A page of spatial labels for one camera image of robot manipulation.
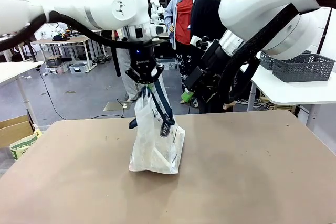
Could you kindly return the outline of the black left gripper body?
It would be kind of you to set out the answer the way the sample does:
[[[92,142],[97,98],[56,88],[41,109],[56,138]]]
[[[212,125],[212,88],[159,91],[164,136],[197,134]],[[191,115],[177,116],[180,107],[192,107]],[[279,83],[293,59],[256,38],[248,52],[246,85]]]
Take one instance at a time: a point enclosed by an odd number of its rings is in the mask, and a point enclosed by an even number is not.
[[[141,77],[152,77],[152,72],[156,67],[153,46],[137,46],[129,50],[131,59],[131,69]]]

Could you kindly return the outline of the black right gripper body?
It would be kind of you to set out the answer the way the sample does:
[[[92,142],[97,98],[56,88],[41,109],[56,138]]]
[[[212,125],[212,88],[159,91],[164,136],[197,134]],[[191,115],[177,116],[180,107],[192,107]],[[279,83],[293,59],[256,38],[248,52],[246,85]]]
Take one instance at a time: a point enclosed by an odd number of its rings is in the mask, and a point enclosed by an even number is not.
[[[215,39],[203,54],[201,61],[203,64],[201,70],[204,77],[214,76],[215,74],[221,75],[229,61],[229,55],[224,51],[219,40]]]

